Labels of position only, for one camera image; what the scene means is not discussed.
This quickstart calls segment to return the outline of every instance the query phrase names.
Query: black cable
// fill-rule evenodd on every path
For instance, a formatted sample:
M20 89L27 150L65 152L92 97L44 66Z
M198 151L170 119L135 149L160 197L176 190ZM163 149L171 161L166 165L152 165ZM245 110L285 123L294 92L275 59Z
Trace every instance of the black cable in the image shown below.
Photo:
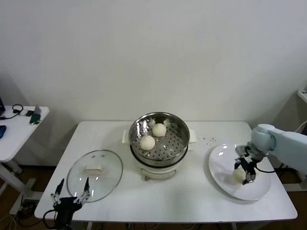
M51 227L50 227L49 225L47 225L47 223L46 223L46 219L45 219L45 218L46 218L46 215L47 215L48 213L54 212L54 211L55 211L54 209L51 209L51 210L45 212L45 214L43 215L43 223L44 223L44 225L46 226L47 229L51 229Z
M284 172L285 171L282 171L282 173L278 176L279 177L279 179L281 178L281 176L284 174Z
M261 170L261 169L259 169L259 168L257 167L256 164L255 164L255 168L256 168L258 171L263 172L263 173L275 173L275 172L277 172L277 170L274 170L274 171L264 171L264 170Z
M21 104L15 104L15 105L12 106L12 109L13 109L13 113L15 113L14 116L11 116L11 117L1 116L0 120L8 120L8 119L12 119L12 118L16 117L17 115L19 115L24 110L24 107Z
M24 224L22 224L22 223L20 222L20 219L18 219L18 224L19 224L20 226L24 227L24 228L29 228L29 227L33 227L33 226L36 225L36 224L39 224L39 223L42 222L42 221L43 221L43 220L41 219L41 220L39 220L38 222L36 222L36 223L34 223L34 224L24 225Z

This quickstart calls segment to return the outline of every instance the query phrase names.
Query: white plate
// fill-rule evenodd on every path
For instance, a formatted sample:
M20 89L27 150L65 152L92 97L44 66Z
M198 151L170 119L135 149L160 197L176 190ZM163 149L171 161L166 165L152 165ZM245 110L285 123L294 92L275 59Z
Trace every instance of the white plate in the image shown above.
M269 173L256 170L256 179L253 183L239 184L233 178L235 158L235 144L225 144L216 147L209 157L209 169L217 184L230 195L242 200L259 200L266 195L271 185Z

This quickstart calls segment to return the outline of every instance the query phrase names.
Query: cable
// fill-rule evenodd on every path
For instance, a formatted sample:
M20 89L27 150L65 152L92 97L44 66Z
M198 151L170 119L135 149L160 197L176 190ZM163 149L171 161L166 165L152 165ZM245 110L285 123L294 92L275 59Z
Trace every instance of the cable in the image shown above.
M14 230L16 230L17 229L17 223L16 223L15 219L10 214L8 214L7 216L9 216L12 219L12 221L5 227L4 230L6 230L6 229L12 230L11 227L12 227L13 223L15 224Z
M259 168L257 167L256 164L255 164L255 168L256 168L258 171L263 172L263 173L275 173L275 172L277 172L277 170L274 170L274 171L264 171L264 170L261 170L261 169L259 169Z
M50 227L49 225L47 225L46 219L45 219L45 218L46 218L46 215L47 215L48 213L50 213L50 212L55 212L55 210L54 210L54 209L51 209L51 210L45 212L45 214L43 215L43 223L44 223L44 225L46 226L47 229L51 229L51 227Z
M284 174L285 171L282 171L282 173L278 176L279 179L282 177L282 175Z
M191 229L194 228L194 226L195 226L195 224L193 224L192 227L190 227L190 228L184 228L184 227L182 227L180 224L178 224L178 225L179 225L179 227L181 227L181 228L184 229L184 230L191 230Z
M11 117L1 116L0 120L8 120L8 119L12 119L12 118L16 117L17 115L19 115L24 110L24 107L21 104L15 104L15 105L12 106L12 109L13 109L13 113L15 114L14 116L11 116Z
M306 124L306 123L307 123L307 121L304 121L304 122L297 128L297 130L294 131L294 132L297 133L297 132L301 129L301 127L302 127L304 124Z
M15 221L15 219L10 215L10 214L7 214L6 216L4 216L2 219L0 219L0 222L1 221L3 221L5 218L7 218L7 217L10 217L11 219L12 219L12 221L5 227L5 230L8 228L8 227L10 227L9 229L11 229L11 226L12 226L12 224L14 223L15 224L15 230L17 229L17 223L16 223L16 221Z
M34 225L36 225L36 224L38 224L38 223L40 223L40 222L42 222L42 221L43 221L43 220L41 219L41 220L39 220L38 222L36 222L36 223L34 223L34 224L24 225L24 224L22 224L22 223L20 222L20 219L18 219L18 224L19 224L21 227L29 228L29 227L33 227Z

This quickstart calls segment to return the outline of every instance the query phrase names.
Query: steamed bun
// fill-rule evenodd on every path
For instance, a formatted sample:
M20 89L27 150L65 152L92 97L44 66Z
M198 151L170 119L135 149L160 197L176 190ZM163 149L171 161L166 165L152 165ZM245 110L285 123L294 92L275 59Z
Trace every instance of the steamed bun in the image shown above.
M233 175L235 181L240 183L240 184L242 184L243 181L245 181L245 175L246 174L245 174L244 169L242 169L242 168L235 169L232 175Z
M155 124L154 127L153 127L153 134L156 136L156 137L163 137L166 133L166 126L161 124L161 123L158 123L158 124Z
M152 150L155 145L154 138L152 136L144 136L140 140L140 148L145 151Z

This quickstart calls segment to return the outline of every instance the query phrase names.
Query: glass lid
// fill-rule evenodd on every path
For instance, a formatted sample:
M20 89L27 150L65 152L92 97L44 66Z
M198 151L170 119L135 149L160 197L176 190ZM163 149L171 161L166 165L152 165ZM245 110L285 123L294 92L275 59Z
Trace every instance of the glass lid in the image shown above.
M79 196L89 178L91 197L87 202L101 200L119 184L123 173L120 157L109 150L89 152L78 159L67 176L67 188L71 196Z

